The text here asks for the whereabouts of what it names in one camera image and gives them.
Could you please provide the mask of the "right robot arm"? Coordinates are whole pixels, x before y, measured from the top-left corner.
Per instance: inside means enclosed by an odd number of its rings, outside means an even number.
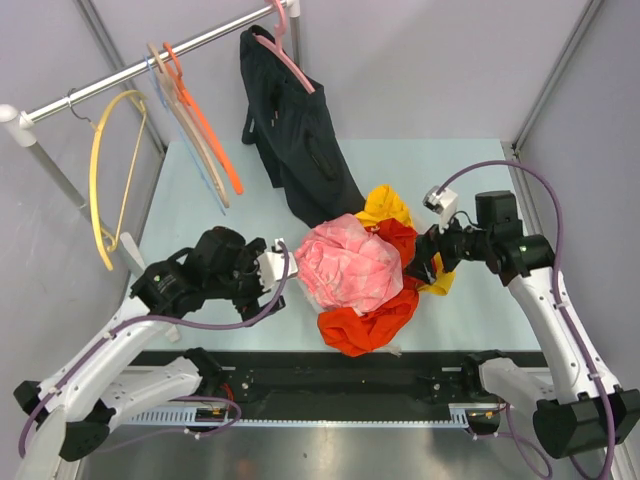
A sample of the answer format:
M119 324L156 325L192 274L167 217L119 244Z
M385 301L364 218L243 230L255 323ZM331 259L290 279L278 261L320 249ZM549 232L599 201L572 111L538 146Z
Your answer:
M477 221L462 227L458 197L434 187L424 199L439 219L415 242L408 275L432 284L438 263L484 263L528 319L551 379L530 375L505 353L489 350L463 363L461 388L473 401L497 396L532 418L539 444L555 459L622 443L639 421L639 392L626 390L600 359L571 305L555 254L542 235L525 235L509 191L480 193Z

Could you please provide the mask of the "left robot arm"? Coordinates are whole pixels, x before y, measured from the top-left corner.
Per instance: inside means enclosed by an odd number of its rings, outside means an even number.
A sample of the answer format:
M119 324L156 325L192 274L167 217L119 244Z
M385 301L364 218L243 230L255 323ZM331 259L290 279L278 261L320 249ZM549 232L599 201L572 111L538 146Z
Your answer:
M285 242L269 247L227 227L205 231L195 247L150 264L94 338L64 367L40 382L23 381L14 397L28 418L18 440L27 455L32 429L56 408L65 420L61 458L79 460L128 418L168 401L213 400L226 382L222 367L201 347L120 386L116 379L147 346L173 326L204 331L250 328L283 309L282 292L297 265Z

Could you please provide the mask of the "pink patterned shorts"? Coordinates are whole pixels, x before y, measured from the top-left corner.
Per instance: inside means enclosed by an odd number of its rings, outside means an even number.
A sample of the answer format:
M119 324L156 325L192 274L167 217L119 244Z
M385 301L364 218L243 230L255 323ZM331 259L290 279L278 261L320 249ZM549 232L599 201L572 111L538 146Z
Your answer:
M314 227L295 251L298 273L325 311L378 309L403 287L399 252L352 214Z

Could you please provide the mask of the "yellow hanger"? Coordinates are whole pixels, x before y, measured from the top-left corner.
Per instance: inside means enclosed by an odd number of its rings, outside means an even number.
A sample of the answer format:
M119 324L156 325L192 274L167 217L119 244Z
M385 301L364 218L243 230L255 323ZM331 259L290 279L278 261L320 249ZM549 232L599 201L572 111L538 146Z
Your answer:
M147 96L127 89L111 97L96 121L88 164L89 220L104 270L116 269L122 235L138 212L140 165L149 119Z

